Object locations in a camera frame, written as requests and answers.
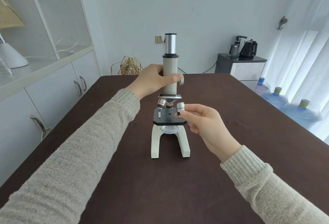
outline gray sweater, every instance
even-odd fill
[[[13,193],[0,209],[0,223],[78,223],[121,137],[139,111],[137,96],[120,90]],[[243,146],[221,167],[265,223],[329,223]]]

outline white microscope leg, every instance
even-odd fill
[[[188,140],[183,125],[178,126],[178,132],[175,133],[178,138],[179,146],[181,147],[181,152],[183,157],[190,157],[190,146],[188,145]]]
[[[152,129],[151,158],[159,158],[160,137],[162,134],[161,126],[154,124]]]

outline microscope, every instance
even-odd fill
[[[163,76],[177,73],[178,55],[176,54],[176,35],[165,34],[165,54],[163,57]],[[184,78],[179,81],[179,85],[184,84]],[[151,158],[159,158],[160,137],[162,134],[175,134],[178,138],[179,146],[183,157],[190,157],[190,147],[184,128],[186,121],[181,117],[180,111],[184,110],[184,102],[174,102],[181,100],[181,95],[177,94],[177,83],[164,87],[164,94],[159,94],[158,105],[154,110]]]

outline white sheer curtain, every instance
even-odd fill
[[[329,0],[294,0],[287,18],[262,76],[289,102],[311,101],[323,117],[311,132],[329,144]]]

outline kettle handle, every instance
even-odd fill
[[[256,55],[258,43],[254,43],[252,55]]]

